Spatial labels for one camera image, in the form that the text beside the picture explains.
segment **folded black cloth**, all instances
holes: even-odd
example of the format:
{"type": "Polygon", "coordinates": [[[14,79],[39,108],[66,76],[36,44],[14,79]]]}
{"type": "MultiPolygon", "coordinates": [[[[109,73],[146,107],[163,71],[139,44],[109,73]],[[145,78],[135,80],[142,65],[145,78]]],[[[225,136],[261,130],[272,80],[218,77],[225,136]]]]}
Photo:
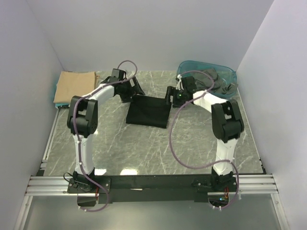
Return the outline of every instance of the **folded black cloth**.
{"type": "Polygon", "coordinates": [[[166,128],[171,110],[171,104],[166,104],[166,99],[141,95],[135,95],[132,99],[127,124],[166,128]]]}

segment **gray wall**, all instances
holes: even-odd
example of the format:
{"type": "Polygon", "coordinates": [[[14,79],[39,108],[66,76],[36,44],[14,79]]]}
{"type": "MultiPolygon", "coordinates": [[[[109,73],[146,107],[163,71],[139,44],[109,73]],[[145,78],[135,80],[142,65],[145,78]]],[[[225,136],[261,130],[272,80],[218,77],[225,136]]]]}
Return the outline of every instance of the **gray wall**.
{"type": "Polygon", "coordinates": [[[62,68],[24,0],[0,1],[0,223],[15,225],[29,177],[38,170],[55,115],[62,68]]]}
{"type": "Polygon", "coordinates": [[[64,66],[142,70],[184,60],[237,69],[273,0],[28,0],[64,66]]]}
{"type": "Polygon", "coordinates": [[[306,41],[307,1],[275,0],[237,71],[258,150],[294,230],[307,229],[306,41]]]}

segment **stack of folded cloth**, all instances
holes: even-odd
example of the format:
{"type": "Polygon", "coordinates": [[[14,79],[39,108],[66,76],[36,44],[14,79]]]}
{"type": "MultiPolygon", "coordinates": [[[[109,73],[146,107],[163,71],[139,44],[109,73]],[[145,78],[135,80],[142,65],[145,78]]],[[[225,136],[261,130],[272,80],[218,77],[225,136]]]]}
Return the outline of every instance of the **stack of folded cloth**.
{"type": "Polygon", "coordinates": [[[99,76],[95,72],[73,73],[62,71],[54,97],[56,107],[68,107],[73,96],[83,96],[96,87],[99,76]]]}

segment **teal plastic basket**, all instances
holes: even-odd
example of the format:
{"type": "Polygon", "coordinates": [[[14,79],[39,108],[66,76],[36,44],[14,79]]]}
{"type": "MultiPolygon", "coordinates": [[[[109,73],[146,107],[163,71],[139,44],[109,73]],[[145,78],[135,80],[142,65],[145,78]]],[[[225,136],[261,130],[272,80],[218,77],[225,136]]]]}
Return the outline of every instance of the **teal plastic basket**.
{"type": "MultiPolygon", "coordinates": [[[[230,83],[236,83],[236,72],[233,71],[231,68],[226,67],[226,66],[220,66],[220,65],[215,65],[215,64],[210,64],[210,63],[205,63],[205,62],[199,62],[199,61],[184,61],[182,62],[177,70],[177,75],[182,74],[187,71],[191,70],[205,70],[205,69],[211,69],[214,68],[217,74],[225,84],[230,84],[230,83]]],[[[187,76],[193,76],[193,73],[187,73],[183,75],[182,77],[187,77],[187,76]]],[[[211,92],[213,95],[220,97],[220,98],[225,98],[228,99],[232,96],[235,95],[235,92],[229,93],[229,94],[222,94],[222,93],[215,93],[211,92]]]]}

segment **marble tabletop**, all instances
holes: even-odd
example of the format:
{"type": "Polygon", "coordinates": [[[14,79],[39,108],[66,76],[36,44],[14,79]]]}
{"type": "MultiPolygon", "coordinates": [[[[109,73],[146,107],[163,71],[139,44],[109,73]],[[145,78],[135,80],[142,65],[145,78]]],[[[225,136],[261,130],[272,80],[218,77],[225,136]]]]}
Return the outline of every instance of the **marble tabletop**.
{"type": "MultiPolygon", "coordinates": [[[[100,79],[110,71],[98,72],[100,79]]],[[[175,86],[175,71],[139,71],[138,81],[146,93],[164,98],[168,85],[175,86]]],[[[245,130],[236,150],[235,165],[240,173],[263,173],[260,158],[251,134],[239,94],[238,101],[245,130]]],[[[115,96],[98,108],[98,128],[93,137],[93,161],[98,172],[120,174],[187,174],[210,173],[211,168],[191,170],[174,159],[168,146],[168,129],[126,124],[129,103],[115,96]]],[[[168,128],[177,108],[170,111],[168,128]]],[[[68,109],[60,109],[54,128],[44,176],[62,176],[75,168],[75,146],[66,126],[68,109]]],[[[193,166],[215,160],[216,138],[212,132],[211,114],[203,108],[188,105],[176,121],[173,147],[179,158],[193,166]]]]}

